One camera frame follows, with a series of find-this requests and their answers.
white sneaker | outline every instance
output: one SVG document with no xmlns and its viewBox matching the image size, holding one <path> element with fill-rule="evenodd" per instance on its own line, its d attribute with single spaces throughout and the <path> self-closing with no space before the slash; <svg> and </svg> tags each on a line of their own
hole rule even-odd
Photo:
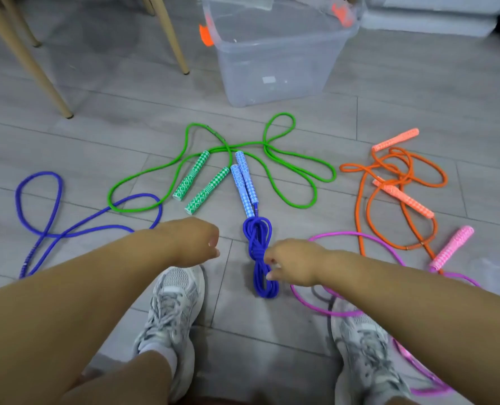
<svg viewBox="0 0 500 405">
<path fill-rule="evenodd" d="M 177 354 L 177 370 L 169 393 L 170 403 L 185 396 L 192 383 L 195 352 L 189 334 L 204 299 L 205 277 L 199 265 L 169 268 L 160 275 L 154 286 L 145 330 L 134 344 L 134 355 L 138 355 L 150 343 L 173 348 Z"/>
<path fill-rule="evenodd" d="M 356 307 L 337 299 L 332 310 L 352 311 Z M 395 396 L 409 398 L 409 388 L 388 355 L 388 334 L 379 324 L 364 314 L 331 317 L 330 326 L 344 359 L 334 389 L 335 404 L 384 404 Z"/>
</svg>

person's left hand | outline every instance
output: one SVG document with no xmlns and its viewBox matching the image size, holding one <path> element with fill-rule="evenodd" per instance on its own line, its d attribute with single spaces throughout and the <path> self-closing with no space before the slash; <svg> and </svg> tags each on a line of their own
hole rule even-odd
<svg viewBox="0 0 500 405">
<path fill-rule="evenodd" d="M 167 245 L 171 265 L 192 267 L 220 255 L 216 248 L 220 231 L 214 224 L 196 217 L 171 220 L 159 224 L 153 231 Z"/>
</svg>

orange clip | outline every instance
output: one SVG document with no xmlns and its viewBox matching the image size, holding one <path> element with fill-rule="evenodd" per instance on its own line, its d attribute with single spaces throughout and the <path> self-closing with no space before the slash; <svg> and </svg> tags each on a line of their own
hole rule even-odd
<svg viewBox="0 0 500 405">
<path fill-rule="evenodd" d="M 336 3 L 332 5 L 332 12 L 340 20 L 342 26 L 349 28 L 353 25 L 353 16 L 347 5 L 342 5 L 340 8 L 336 6 Z"/>
<path fill-rule="evenodd" d="M 394 138 L 391 138 L 391 139 L 388 139 L 384 142 L 378 143 L 377 145 L 373 145 L 372 150 L 374 152 L 379 152 L 380 150 L 383 150 L 385 148 L 388 148 L 389 146 L 395 145 L 396 143 L 400 143 L 400 142 L 403 142 L 404 140 L 414 138 L 418 134 L 419 134 L 418 128 L 409 129 L 405 132 L 402 132 L 400 135 L 395 136 Z"/>
<path fill-rule="evenodd" d="M 209 33 L 209 28 L 203 25 L 199 25 L 199 33 L 201 35 L 201 41 L 207 47 L 212 47 L 214 45 L 214 41 L 211 38 L 211 33 Z"/>
<path fill-rule="evenodd" d="M 374 181 L 372 183 L 375 184 L 376 186 L 381 185 L 381 182 L 379 182 L 379 180 L 377 180 L 377 179 L 374 179 Z M 427 217 L 428 219 L 432 219 L 435 216 L 433 211 L 431 211 L 427 207 L 418 203 L 415 199 L 413 199 L 408 194 L 402 192 L 396 186 L 385 184 L 381 187 L 381 189 L 383 189 L 383 191 L 387 192 L 390 196 L 395 197 L 399 201 L 407 204 L 413 210 L 418 211 L 422 216 Z"/>
</svg>

wooden chair leg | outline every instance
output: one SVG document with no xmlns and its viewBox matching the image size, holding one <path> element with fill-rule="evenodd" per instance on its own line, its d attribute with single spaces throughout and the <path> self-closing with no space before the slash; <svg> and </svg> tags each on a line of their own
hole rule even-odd
<svg viewBox="0 0 500 405">
<path fill-rule="evenodd" d="M 51 97 L 55 102 L 55 105 L 65 118 L 73 117 L 72 112 L 66 106 L 63 98 L 59 95 L 53 84 L 48 79 L 42 68 L 38 65 L 35 59 L 32 57 L 31 53 L 23 45 L 16 32 L 4 18 L 4 14 L 0 11 L 0 37 L 4 40 L 6 45 L 11 49 L 16 58 L 21 62 L 27 71 L 35 78 L 38 85 L 40 85 L 45 92 Z"/>
<path fill-rule="evenodd" d="M 152 3 L 150 0 L 141 0 L 143 1 L 143 4 L 145 5 L 145 9 L 147 10 L 147 13 L 150 15 L 154 15 L 154 8 L 152 6 Z"/>
<path fill-rule="evenodd" d="M 8 11 L 8 13 L 10 14 L 12 20 L 17 22 L 17 24 L 25 32 L 25 35 L 31 41 L 32 46 L 33 47 L 41 46 L 42 43 L 40 41 L 38 41 L 36 39 L 35 35 L 32 33 L 31 29 L 27 25 L 27 21 L 25 21 L 23 14 L 19 10 L 18 6 L 16 5 L 16 2 L 14 0 L 1 0 L 1 1 L 3 2 L 4 8 L 6 8 L 6 11 Z"/>
<path fill-rule="evenodd" d="M 169 19 L 169 15 L 167 14 L 166 6 L 164 5 L 163 0 L 151 0 L 152 6 L 154 7 L 154 11 L 158 16 L 158 20 L 160 21 L 160 25 L 164 29 L 166 33 L 167 40 L 171 45 L 171 49 L 175 54 L 175 58 L 177 58 L 177 62 L 179 63 L 179 67 L 183 74 L 187 75 L 190 73 L 190 70 L 186 66 L 186 61 L 184 59 L 184 55 L 182 55 L 181 47 L 179 46 L 179 41 L 177 41 L 177 36 L 175 35 L 175 30 L 171 25 L 171 20 Z"/>
</svg>

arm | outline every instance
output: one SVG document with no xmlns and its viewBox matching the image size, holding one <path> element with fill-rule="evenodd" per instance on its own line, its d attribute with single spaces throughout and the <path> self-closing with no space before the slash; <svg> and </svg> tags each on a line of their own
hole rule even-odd
<svg viewBox="0 0 500 405">
<path fill-rule="evenodd" d="M 171 221 L 0 288 L 0 403 L 60 398 L 159 273 L 217 257 L 218 235 Z"/>
<path fill-rule="evenodd" d="M 500 403 L 499 296 L 439 275 L 299 242 L 279 242 L 267 251 L 266 261 L 282 266 L 271 278 L 335 290 L 470 401 Z M 306 268 L 298 268 L 298 262 Z"/>
</svg>

